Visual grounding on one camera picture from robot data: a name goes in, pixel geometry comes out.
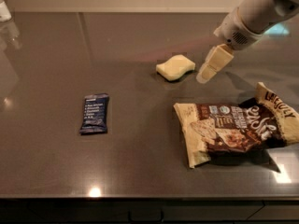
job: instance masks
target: gray table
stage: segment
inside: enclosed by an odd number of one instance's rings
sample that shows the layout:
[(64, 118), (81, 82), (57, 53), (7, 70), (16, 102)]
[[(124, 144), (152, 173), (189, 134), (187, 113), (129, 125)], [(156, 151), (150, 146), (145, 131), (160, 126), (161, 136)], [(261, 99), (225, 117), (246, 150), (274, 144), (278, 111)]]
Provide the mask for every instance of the gray table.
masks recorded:
[[(242, 102), (264, 82), (299, 110), (299, 19), (237, 52), (206, 85), (155, 65), (199, 69), (224, 14), (15, 13), (0, 49), (0, 198), (298, 200), (299, 146), (188, 167), (175, 102)], [(107, 134), (81, 136), (83, 100), (110, 96)]]

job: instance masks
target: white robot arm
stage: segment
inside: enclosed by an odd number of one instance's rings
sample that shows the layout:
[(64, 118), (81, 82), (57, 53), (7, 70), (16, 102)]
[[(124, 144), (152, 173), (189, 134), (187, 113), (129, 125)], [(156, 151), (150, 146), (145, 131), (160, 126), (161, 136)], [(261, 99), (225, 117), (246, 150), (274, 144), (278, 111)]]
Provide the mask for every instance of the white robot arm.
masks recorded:
[(273, 25), (299, 13), (299, 0), (244, 0), (229, 13), (214, 34), (223, 44), (207, 55), (197, 80), (206, 83), (242, 50), (258, 41)]

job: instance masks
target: brown chip bag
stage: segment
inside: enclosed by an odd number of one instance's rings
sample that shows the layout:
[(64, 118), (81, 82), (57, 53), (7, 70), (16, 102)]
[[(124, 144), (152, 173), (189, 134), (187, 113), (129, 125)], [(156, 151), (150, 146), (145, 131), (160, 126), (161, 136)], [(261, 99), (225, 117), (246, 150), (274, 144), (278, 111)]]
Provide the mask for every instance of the brown chip bag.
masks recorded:
[(176, 103), (174, 108), (191, 168), (223, 153), (299, 142), (299, 115), (263, 83), (258, 83), (255, 98), (240, 105)]

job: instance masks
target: dark blue packet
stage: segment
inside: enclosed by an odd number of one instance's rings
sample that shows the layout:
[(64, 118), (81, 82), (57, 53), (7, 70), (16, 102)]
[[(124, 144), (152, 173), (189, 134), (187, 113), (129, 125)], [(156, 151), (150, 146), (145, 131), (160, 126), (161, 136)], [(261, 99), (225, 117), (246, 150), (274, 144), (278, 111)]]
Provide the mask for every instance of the dark blue packet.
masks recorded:
[(107, 133), (107, 104), (109, 96), (106, 93), (91, 94), (84, 97), (84, 118), (81, 134)]

